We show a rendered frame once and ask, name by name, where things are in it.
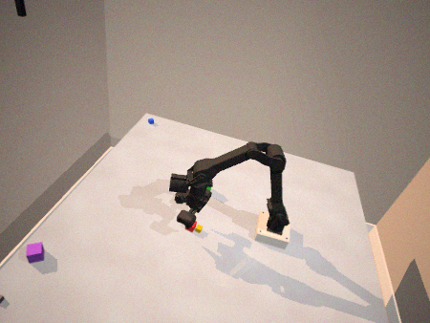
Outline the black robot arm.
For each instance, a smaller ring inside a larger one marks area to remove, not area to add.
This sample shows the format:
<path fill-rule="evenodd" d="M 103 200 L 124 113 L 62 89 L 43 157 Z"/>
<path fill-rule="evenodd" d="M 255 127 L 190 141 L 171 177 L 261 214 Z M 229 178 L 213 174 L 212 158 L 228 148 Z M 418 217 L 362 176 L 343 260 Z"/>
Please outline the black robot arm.
<path fill-rule="evenodd" d="M 262 151 L 262 152 L 261 152 Z M 263 153 L 263 152 L 266 152 Z M 214 159 L 202 159 L 194 162 L 186 175 L 171 174 L 169 191 L 175 194 L 176 204 L 189 204 L 187 194 L 201 198 L 206 187 L 213 186 L 213 178 L 221 171 L 248 160 L 256 160 L 270 169 L 271 197 L 267 199 L 269 219 L 267 232 L 283 236 L 285 226 L 290 219 L 283 204 L 282 173 L 286 167 L 286 157 L 279 144 L 250 141 L 246 145 L 234 149 Z M 190 186 L 190 190 L 188 187 Z"/>

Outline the purple cube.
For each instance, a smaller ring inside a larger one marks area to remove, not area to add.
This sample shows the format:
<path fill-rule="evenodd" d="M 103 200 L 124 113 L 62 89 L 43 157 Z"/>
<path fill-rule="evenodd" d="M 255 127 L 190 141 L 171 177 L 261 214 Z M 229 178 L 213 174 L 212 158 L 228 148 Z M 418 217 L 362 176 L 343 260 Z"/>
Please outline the purple cube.
<path fill-rule="evenodd" d="M 27 258 L 30 263 L 44 261 L 45 249 L 42 242 L 27 245 Z"/>

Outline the red block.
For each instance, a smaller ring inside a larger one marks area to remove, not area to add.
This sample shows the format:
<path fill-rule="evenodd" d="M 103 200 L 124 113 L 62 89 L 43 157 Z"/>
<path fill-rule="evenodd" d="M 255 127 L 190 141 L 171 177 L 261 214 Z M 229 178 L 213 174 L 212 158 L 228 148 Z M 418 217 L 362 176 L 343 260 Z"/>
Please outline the red block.
<path fill-rule="evenodd" d="M 190 232 L 193 232 L 193 230 L 196 227 L 196 224 L 197 224 L 197 222 L 195 222 L 194 225 L 192 227 L 190 227 L 189 229 L 187 229 L 187 228 L 185 228 L 185 229 L 188 230 L 188 231 L 190 231 Z"/>

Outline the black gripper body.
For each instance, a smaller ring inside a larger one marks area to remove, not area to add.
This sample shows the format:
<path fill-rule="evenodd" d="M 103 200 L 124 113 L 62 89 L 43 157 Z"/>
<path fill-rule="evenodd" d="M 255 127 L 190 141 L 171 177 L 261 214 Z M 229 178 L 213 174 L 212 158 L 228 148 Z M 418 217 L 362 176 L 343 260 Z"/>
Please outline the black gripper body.
<path fill-rule="evenodd" d="M 187 194 L 187 197 L 189 198 L 189 204 L 186 202 L 186 205 L 190 207 L 190 210 L 181 210 L 181 212 L 177 216 L 177 222 L 185 226 L 192 227 L 197 218 L 195 216 L 195 213 L 197 212 L 197 210 L 201 210 L 205 203 L 205 198 L 209 200 L 211 194 L 211 191 L 207 189 L 203 197 L 197 198 L 192 196 L 189 191 L 189 193 Z"/>

